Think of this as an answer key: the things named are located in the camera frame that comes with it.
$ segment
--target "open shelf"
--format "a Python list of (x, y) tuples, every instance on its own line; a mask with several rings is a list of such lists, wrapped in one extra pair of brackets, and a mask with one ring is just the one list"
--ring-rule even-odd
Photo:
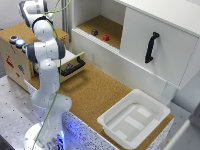
[(122, 25), (100, 15), (83, 24), (78, 25), (77, 27), (89, 34), (91, 34), (93, 29), (98, 30), (98, 35), (95, 37), (100, 40), (103, 40), (104, 34), (108, 34), (110, 38), (108, 41), (104, 42), (116, 47), (117, 49), (120, 49), (123, 30)]

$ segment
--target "door handle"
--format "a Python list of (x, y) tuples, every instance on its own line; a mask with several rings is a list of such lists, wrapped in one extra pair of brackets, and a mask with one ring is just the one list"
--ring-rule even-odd
[(61, 70), (61, 75), (66, 77), (70, 74), (72, 74), (73, 72), (75, 72), (76, 70), (82, 68), (83, 66), (85, 66), (85, 62), (80, 58), (80, 56), (77, 57), (77, 62), (79, 62), (78, 65), (72, 67), (72, 68), (69, 68), (69, 69), (66, 69), (66, 70)]
[(145, 57), (145, 63), (148, 64), (149, 62), (151, 62), (153, 60), (153, 57), (151, 56), (152, 50), (153, 50), (153, 46), (154, 46), (154, 40), (157, 39), (160, 35), (156, 32), (153, 32), (153, 36), (151, 37), (150, 41), (149, 41), (149, 45), (147, 48), (147, 53), (146, 53), (146, 57)]

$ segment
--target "robotic arm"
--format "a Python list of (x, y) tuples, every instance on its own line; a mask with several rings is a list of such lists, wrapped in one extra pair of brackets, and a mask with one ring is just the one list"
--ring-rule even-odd
[[(20, 15), (26, 25), (32, 28), (38, 40), (41, 41), (28, 44), (25, 51), (28, 59), (33, 63), (38, 63), (40, 68), (40, 89), (33, 93), (31, 97), (32, 103), (38, 107), (46, 108), (48, 112), (53, 99), (56, 98), (52, 111), (36, 142), (36, 147), (49, 150), (51, 149), (49, 143), (55, 143), (55, 139), (62, 132), (62, 113), (69, 111), (72, 101), (65, 95), (56, 94), (60, 87), (60, 82), (59, 71), (53, 60), (64, 58), (66, 49), (62, 41), (53, 37), (52, 14), (43, 15), (44, 12), (48, 12), (47, 3), (44, 0), (22, 1), (19, 3)], [(28, 149), (31, 145), (25, 145), (25, 149)]]

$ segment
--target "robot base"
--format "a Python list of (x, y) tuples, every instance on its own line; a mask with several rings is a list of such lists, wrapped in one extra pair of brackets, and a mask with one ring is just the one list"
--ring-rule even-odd
[[(34, 126), (32, 126), (25, 134), (24, 137), (24, 149), (25, 150), (32, 150), (33, 145), (34, 145), (34, 140), (41, 128), (42, 123), (37, 123)], [(67, 140), (66, 137), (64, 137), (63, 134), (63, 141), (64, 141), (64, 150), (67, 149), (67, 146), (69, 145), (69, 139)], [(33, 150), (49, 150), (49, 147), (47, 145), (41, 145), (38, 141), (35, 144), (35, 147)]]

